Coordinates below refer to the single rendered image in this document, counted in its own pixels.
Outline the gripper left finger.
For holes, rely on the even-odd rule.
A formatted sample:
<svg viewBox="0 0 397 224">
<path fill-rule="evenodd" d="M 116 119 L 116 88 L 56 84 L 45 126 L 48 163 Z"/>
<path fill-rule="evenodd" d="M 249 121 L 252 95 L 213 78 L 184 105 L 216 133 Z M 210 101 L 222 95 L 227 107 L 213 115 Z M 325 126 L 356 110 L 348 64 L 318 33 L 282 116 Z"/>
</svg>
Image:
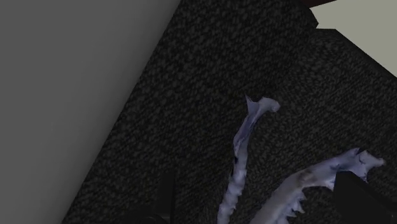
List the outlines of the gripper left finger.
<svg viewBox="0 0 397 224">
<path fill-rule="evenodd" d="M 129 211 L 122 224 L 173 224 L 175 208 L 175 172 L 163 173 L 157 199 L 152 207 L 141 206 Z"/>
</svg>

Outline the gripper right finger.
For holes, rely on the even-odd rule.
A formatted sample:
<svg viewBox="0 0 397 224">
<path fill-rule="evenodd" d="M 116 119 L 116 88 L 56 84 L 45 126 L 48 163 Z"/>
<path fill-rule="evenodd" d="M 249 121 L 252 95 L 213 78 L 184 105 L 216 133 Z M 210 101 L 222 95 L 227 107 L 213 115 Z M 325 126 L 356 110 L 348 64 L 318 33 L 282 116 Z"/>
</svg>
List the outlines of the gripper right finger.
<svg viewBox="0 0 397 224">
<path fill-rule="evenodd" d="M 376 192 L 351 171 L 337 173 L 333 194 L 347 224 L 397 224 L 397 201 Z"/>
</svg>

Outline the white ragged strip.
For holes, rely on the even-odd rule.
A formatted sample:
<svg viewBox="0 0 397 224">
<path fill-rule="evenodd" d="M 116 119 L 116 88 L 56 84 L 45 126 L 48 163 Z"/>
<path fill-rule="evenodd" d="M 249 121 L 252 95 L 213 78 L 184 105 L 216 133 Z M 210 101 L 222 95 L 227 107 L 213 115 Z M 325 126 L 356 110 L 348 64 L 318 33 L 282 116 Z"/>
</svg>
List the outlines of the white ragged strip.
<svg viewBox="0 0 397 224">
<path fill-rule="evenodd" d="M 386 161 L 366 150 L 353 148 L 336 157 L 324 160 L 288 176 L 266 200 L 249 224 L 289 224 L 288 218 L 304 213 L 301 201 L 306 197 L 303 189 L 326 187 L 333 190 L 339 171 L 351 171 L 366 181 L 368 172 Z"/>
<path fill-rule="evenodd" d="M 247 146 L 253 127 L 265 112 L 277 112 L 280 108 L 280 104 L 276 100 L 266 97 L 254 102 L 246 96 L 246 104 L 247 116 L 233 138 L 235 162 L 228 187 L 219 205 L 216 224 L 229 224 L 230 216 L 238 203 L 238 197 L 242 195 L 247 174 Z"/>
</svg>

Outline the dark grey fabric sofa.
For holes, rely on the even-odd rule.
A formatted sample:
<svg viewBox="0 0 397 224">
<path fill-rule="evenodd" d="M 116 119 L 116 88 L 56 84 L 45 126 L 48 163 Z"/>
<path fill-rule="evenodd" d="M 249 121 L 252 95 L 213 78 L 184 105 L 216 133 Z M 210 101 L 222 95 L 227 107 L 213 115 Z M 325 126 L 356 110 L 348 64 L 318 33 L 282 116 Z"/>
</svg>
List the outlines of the dark grey fabric sofa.
<svg viewBox="0 0 397 224">
<path fill-rule="evenodd" d="M 121 224 L 176 173 L 175 224 L 216 224 L 246 99 L 255 125 L 230 224 L 249 224 L 291 173 L 351 148 L 383 158 L 373 188 L 397 196 L 397 77 L 300 0 L 181 0 L 62 224 Z"/>
</svg>

